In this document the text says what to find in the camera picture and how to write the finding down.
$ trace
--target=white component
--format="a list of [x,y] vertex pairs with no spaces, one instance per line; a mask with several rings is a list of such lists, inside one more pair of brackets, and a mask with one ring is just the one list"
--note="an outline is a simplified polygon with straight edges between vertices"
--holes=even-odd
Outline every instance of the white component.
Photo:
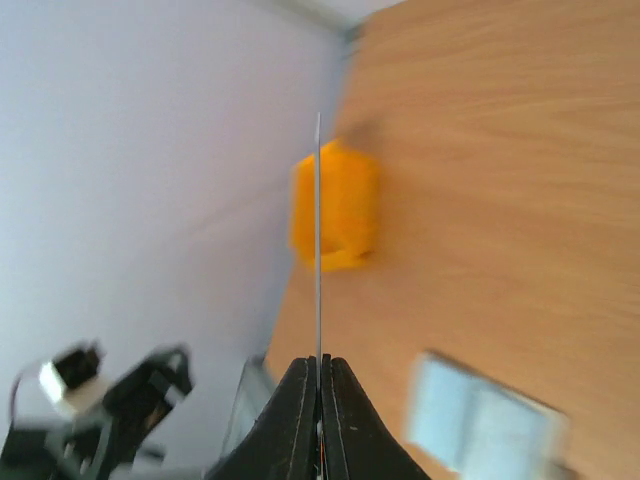
[[[264,3],[263,0],[254,0],[256,3]],[[325,26],[336,32],[345,32],[357,25],[357,20],[349,18],[323,2],[316,0],[273,0],[273,4],[286,8],[312,22]]]
[[556,480],[565,417],[435,355],[419,366],[408,440],[461,480]]
[[304,3],[318,3],[348,18],[354,24],[364,21],[369,15],[391,7],[402,0],[302,0]]
[[72,419],[86,412],[95,405],[111,386],[111,382],[98,375],[75,390],[69,391],[60,378],[53,362],[47,362],[40,368],[38,375],[40,388],[60,414],[66,419]]

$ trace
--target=wood grain surface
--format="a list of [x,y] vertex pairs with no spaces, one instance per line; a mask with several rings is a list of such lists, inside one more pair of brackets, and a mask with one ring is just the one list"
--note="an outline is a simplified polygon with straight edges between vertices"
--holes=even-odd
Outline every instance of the wood grain surface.
[[[410,0],[367,25],[338,125],[380,160],[380,234],[326,275],[324,346],[391,432],[435,349],[566,413],[580,478],[640,478],[640,2]],[[313,298],[296,266],[276,376],[314,354]]]

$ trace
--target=orange block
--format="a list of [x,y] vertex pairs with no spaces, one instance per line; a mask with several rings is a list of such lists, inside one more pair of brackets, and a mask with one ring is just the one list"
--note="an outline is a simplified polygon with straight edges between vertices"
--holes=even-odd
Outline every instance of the orange block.
[[[374,247],[377,215],[376,162],[337,140],[322,147],[322,271],[363,265]],[[294,170],[295,191],[290,232],[300,259],[315,265],[315,158]]]

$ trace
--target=white wall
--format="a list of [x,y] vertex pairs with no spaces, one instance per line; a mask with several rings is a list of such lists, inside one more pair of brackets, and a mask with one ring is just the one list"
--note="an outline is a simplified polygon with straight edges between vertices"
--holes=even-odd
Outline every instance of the white wall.
[[[237,0],[0,0],[0,409],[14,372],[77,340],[114,376],[185,341],[196,390],[156,440],[168,468],[216,458],[341,52]],[[33,385],[19,405],[48,412]]]

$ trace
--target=black machine part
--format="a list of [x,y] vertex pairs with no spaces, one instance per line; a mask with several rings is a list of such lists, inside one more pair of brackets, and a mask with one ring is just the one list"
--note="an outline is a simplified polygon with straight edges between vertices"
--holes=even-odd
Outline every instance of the black machine part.
[[76,347],[53,359],[65,389],[74,390],[98,374],[101,360],[97,344]]
[[[142,442],[193,389],[189,355],[174,347],[151,354],[72,422],[12,424],[0,455],[0,480],[107,480],[132,463]],[[157,448],[151,457],[162,456]]]
[[319,450],[331,480],[429,480],[386,429],[347,361],[323,356],[319,397],[315,362],[291,363],[249,435],[206,480],[315,479]]

